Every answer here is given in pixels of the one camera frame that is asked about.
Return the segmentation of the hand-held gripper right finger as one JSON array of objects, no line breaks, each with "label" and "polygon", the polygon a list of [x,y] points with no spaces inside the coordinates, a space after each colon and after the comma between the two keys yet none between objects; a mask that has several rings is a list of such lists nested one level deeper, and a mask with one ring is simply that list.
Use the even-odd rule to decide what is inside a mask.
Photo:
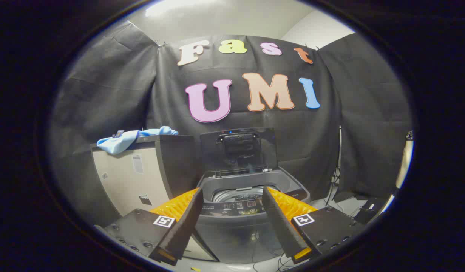
[{"label": "hand-held gripper right finger", "polygon": [[336,208],[316,209],[270,187],[263,190],[262,204],[284,254],[294,264],[337,251],[365,229]]}]

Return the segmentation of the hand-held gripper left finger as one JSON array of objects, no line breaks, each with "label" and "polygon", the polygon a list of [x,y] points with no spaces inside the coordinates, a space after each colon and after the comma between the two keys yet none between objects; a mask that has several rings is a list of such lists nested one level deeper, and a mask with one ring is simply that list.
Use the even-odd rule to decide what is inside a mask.
[{"label": "hand-held gripper left finger", "polygon": [[104,236],[128,251],[175,266],[182,259],[204,203],[201,188],[148,211],[134,209],[104,227]]}]

